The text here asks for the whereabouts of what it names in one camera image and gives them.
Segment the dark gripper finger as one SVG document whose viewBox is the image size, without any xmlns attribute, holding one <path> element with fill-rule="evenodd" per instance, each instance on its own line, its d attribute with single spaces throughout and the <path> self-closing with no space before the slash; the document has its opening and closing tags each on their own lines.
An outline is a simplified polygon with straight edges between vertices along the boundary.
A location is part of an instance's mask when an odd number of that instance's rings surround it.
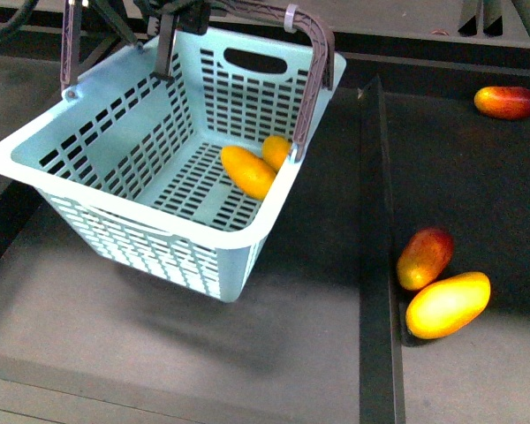
<svg viewBox="0 0 530 424">
<path fill-rule="evenodd" d="M 164 13 L 160 19 L 158 45 L 155 59 L 154 75 L 160 80 L 171 81 L 171 59 L 174 37 L 177 28 L 176 14 Z"/>
</svg>

